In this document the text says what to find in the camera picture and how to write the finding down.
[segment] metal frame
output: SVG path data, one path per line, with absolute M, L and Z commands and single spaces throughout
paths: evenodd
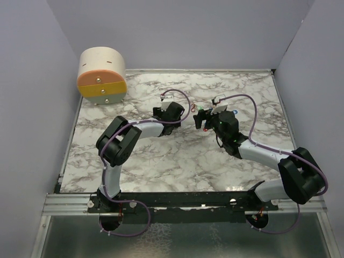
M 286 119 L 286 123 L 291 135 L 292 143 L 294 147 L 296 147 L 295 139 L 294 139 L 294 133 L 292 129 L 291 122 L 289 120 L 288 114 L 285 110 L 284 103 L 281 99 L 280 92 L 278 90 L 278 87 L 275 82 L 275 78 L 273 73 L 270 69 L 260 69 L 260 70 L 227 70 L 227 69 L 130 69 L 127 70 L 128 74 L 135 74 L 135 73 L 268 73 L 271 75 L 273 79 L 273 83 L 275 86 L 275 89 L 277 91 L 278 99 L 281 103 L 282 110 Z M 73 122 L 73 129 L 70 133 L 69 139 L 68 139 L 68 146 L 66 149 L 66 153 L 63 159 L 63 164 L 60 170 L 60 178 L 59 182 L 62 183 L 62 178 L 65 172 L 65 167 L 68 160 L 69 150 L 71 147 L 71 142 L 73 140 L 75 126 L 77 123 L 78 115 L 81 109 L 82 104 L 82 97 L 79 100 L 77 113 L 74 118 Z M 80 193 L 80 194 L 49 194 L 46 197 L 46 201 L 44 204 L 44 208 L 42 211 L 42 217 L 37 233 L 37 237 L 35 240 L 35 244 L 33 247 L 33 252 L 31 255 L 31 258 L 38 258 L 41 257 L 45 240 L 48 234 L 48 228 L 49 223 L 51 221 L 51 216 L 98 216 L 99 213 L 93 213 L 89 214 L 87 213 L 87 203 L 89 201 L 91 194 L 89 193 Z M 278 211 L 269 211 L 268 213 L 294 213 L 297 212 L 296 205 L 291 200 L 279 200 L 278 201 Z M 305 205 L 302 205 L 301 212 L 316 212 L 318 215 L 318 219 L 320 222 L 320 226 L 322 229 L 322 232 L 325 237 L 326 245 L 328 247 L 330 256 L 333 258 L 341 257 L 332 229 L 331 225 L 329 224 L 328 217 L 327 217 L 327 208 L 326 204 L 324 202 L 324 199 L 322 197 L 314 197 L 312 198 L 308 203 Z M 247 211 L 245 212 L 247 214 L 256 213 L 256 211 Z M 102 216 L 117 216 L 118 213 L 102 213 Z

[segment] wall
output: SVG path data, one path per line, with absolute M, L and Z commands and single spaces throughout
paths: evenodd
M 79 56 L 122 53 L 127 68 L 276 68 L 314 0 L 47 0 Z
M 277 68 L 277 86 L 299 146 L 328 177 L 324 196 L 344 256 L 344 1 L 316 0 Z
M 44 0 L 0 3 L 0 256 L 30 257 L 79 99 L 78 61 Z

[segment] marble table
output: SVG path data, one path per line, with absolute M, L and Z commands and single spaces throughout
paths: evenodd
M 64 171 L 61 193 L 94 192 L 101 182 L 102 164 L 95 143 L 114 117 L 140 120 L 160 105 L 160 93 L 183 90 L 197 106 L 208 108 L 216 95 L 246 93 L 258 106 L 253 139 L 279 148 L 293 149 L 291 136 L 270 72 L 130 72 L 124 103 L 98 105 L 83 99 Z M 175 100 L 185 109 L 178 93 Z M 241 132 L 248 134 L 254 110 L 247 98 L 231 99 Z M 122 192 L 242 191 L 279 173 L 254 161 L 229 156 L 216 143 L 212 130 L 196 130 L 192 116 L 170 136 L 139 140 L 123 165 Z

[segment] purple cable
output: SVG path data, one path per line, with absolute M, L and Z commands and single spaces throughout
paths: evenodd
M 254 106 L 254 119 L 253 119 L 252 127 L 251 127 L 251 129 L 250 129 L 250 131 L 249 131 L 249 133 L 248 133 L 248 139 L 249 139 L 249 141 L 250 141 L 252 144 L 254 144 L 254 145 L 256 145 L 256 146 L 259 146 L 259 147 L 261 147 L 261 148 L 263 148 L 263 149 L 267 149 L 267 150 L 272 151 L 272 152 L 280 153 L 280 150 L 279 150 L 279 149 L 274 149 L 274 148 L 271 148 L 271 147 L 268 147 L 268 146 L 259 144 L 258 142 L 255 142 L 255 141 L 252 139 L 252 132 L 253 132 L 254 126 L 255 126 L 256 121 L 257 121 L 258 110 L 257 110 L 257 105 L 256 105 L 254 99 L 253 99 L 250 95 L 248 95 L 248 94 L 236 94 L 236 95 L 231 95 L 231 96 L 229 96 L 229 97 L 221 98 L 219 101 L 221 102 L 221 101 L 224 101 L 224 100 L 226 100 L 226 99 L 235 98 L 235 97 L 247 97 L 247 98 L 249 98 L 249 99 L 252 101 L 253 106 Z M 292 152 L 281 151 L 281 153 L 282 153 L 282 154 L 285 154 L 285 155 L 290 155 L 290 156 L 292 156 L 292 157 L 297 158 L 298 160 L 301 160 L 302 162 L 304 162 L 304 163 L 307 164 L 308 166 L 312 167 L 313 169 L 315 169 L 315 170 L 319 173 L 319 175 L 321 176 L 321 178 L 324 180 L 325 187 L 324 187 L 323 191 L 317 193 L 316 196 L 323 195 L 324 193 L 327 192 L 327 190 L 328 190 L 328 181 L 327 181 L 327 178 L 326 178 L 326 176 L 324 175 L 324 173 L 323 173 L 319 168 L 317 168 L 315 165 L 313 165 L 313 164 L 312 164 L 311 162 L 309 162 L 308 160 L 305 160 L 305 159 L 303 159 L 302 157 L 299 157 L 299 156 L 297 156 L 296 154 L 294 154 L 294 153 L 292 153 Z M 287 230 L 279 231 L 279 232 L 271 232 L 271 231 L 265 231 L 265 230 L 256 228 L 256 227 L 254 227 L 254 226 L 253 226 L 253 229 L 255 229 L 255 230 L 257 230 L 257 231 L 260 231 L 260 232 L 263 232 L 263 233 L 267 233 L 267 234 L 284 234 L 284 233 L 287 233 L 287 232 L 293 230 L 293 229 L 297 226 L 297 224 L 299 223 L 299 220 L 300 220 L 300 206 L 299 206 L 299 204 L 297 204 L 297 211 L 298 211 L 298 214 L 297 214 L 297 219 L 296 219 L 296 221 L 295 221 L 294 224 L 293 224 L 290 228 L 288 228 Z
M 166 122 L 166 121 L 157 121 L 157 120 L 141 120 L 141 121 L 135 121 L 135 122 L 131 122 L 131 123 L 128 123 L 126 124 L 125 126 L 123 126 L 120 130 L 118 130 L 108 141 L 107 143 L 104 145 L 104 147 L 102 148 L 102 151 L 101 151 L 101 154 L 100 154 L 100 157 L 101 157 L 101 161 L 104 165 L 103 167 L 103 173 L 102 173 L 102 185 L 103 185 L 103 190 L 104 190 L 104 194 L 106 196 L 106 198 L 113 202 L 113 203 L 138 203 L 138 204 L 141 204 L 147 211 L 147 214 L 148 214 L 148 222 L 145 226 L 145 228 L 143 230 L 141 230 L 140 232 L 137 232 L 137 233 L 133 233 L 133 234 L 121 234 L 121 233 L 115 233 L 115 232 L 111 232 L 111 231 L 106 231 L 103 226 L 102 226 L 102 223 L 99 221 L 99 226 L 101 227 L 101 232 L 104 231 L 108 234 L 111 234 L 111 235 L 116 235 L 118 237 L 136 237 L 138 235 L 141 235 L 143 232 L 145 232 L 150 224 L 151 224 L 151 213 L 149 212 L 149 209 L 147 207 L 146 204 L 144 204 L 143 202 L 140 202 L 138 200 L 113 200 L 111 199 L 111 197 L 109 196 L 108 194 L 108 191 L 106 190 L 106 185 L 105 185 L 105 174 L 106 174 L 106 169 L 107 169 L 107 165 L 106 165 L 106 162 L 104 160 L 104 152 L 105 150 L 107 149 L 107 147 L 109 146 L 110 142 L 112 142 L 114 140 L 114 138 L 116 136 L 118 136 L 123 130 L 125 130 L 126 128 L 128 128 L 129 126 L 131 125 L 136 125 L 136 124 L 143 124 L 143 123 L 158 123 L 158 124 L 178 124 L 178 123 L 181 123 L 182 121 L 184 121 L 190 114 L 190 111 L 191 111 L 191 103 L 190 103 L 190 99 L 187 97 L 187 95 L 182 92 L 181 90 L 178 90 L 178 89 L 170 89 L 170 90 L 167 90 L 165 91 L 163 94 L 161 95 L 165 95 L 166 93 L 170 92 L 170 91 L 177 91 L 181 94 L 184 95 L 184 97 L 187 99 L 188 101 L 188 104 L 189 104 L 189 110 L 188 110 L 188 113 L 185 117 L 183 117 L 181 120 L 179 121 L 176 121 L 176 122 Z

